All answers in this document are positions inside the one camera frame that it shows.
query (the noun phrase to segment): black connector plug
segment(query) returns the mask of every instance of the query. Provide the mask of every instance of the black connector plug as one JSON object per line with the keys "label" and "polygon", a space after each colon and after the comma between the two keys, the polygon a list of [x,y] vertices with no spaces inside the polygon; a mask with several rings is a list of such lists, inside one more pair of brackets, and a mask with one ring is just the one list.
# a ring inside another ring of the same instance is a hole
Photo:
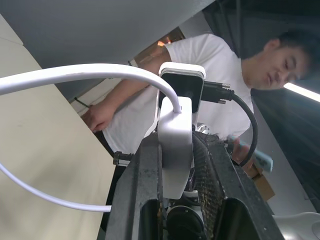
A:
{"label": "black connector plug", "polygon": [[235,91],[226,89],[229,87],[230,84],[205,81],[201,100],[217,104],[225,104],[225,100],[231,101],[235,94]]}

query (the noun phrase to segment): black mesh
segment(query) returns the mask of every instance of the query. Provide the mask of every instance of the black mesh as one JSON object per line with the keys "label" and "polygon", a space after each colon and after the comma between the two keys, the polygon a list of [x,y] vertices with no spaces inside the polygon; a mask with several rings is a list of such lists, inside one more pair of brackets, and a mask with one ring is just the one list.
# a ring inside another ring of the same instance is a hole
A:
{"label": "black mesh", "polygon": [[212,239],[218,212],[224,199],[217,174],[214,174],[208,144],[220,144],[220,141],[216,135],[205,135],[199,132],[193,133],[192,140],[196,188],[201,202],[204,228],[208,239]]}

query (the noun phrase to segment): ceiling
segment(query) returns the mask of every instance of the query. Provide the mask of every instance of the ceiling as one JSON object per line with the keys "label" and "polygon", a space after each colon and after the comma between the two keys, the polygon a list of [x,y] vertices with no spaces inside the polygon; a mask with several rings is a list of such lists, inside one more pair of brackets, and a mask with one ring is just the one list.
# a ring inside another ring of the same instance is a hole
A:
{"label": "ceiling", "polygon": [[[213,0],[0,0],[0,14],[42,68],[121,63]],[[57,84],[68,99],[100,80]]]}
{"label": "ceiling", "polygon": [[[228,9],[236,9],[236,1],[224,0]],[[241,0],[241,7],[246,11],[292,16],[320,16],[318,0]]]}

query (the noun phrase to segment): black hair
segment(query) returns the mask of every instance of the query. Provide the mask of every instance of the black hair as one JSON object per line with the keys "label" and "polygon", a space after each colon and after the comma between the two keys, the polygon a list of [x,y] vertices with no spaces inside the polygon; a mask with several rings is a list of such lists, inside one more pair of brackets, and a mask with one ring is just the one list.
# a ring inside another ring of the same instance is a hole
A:
{"label": "black hair", "polygon": [[320,65],[320,37],[302,29],[289,30],[277,37],[280,47],[301,48],[310,59],[309,70],[317,71]]}

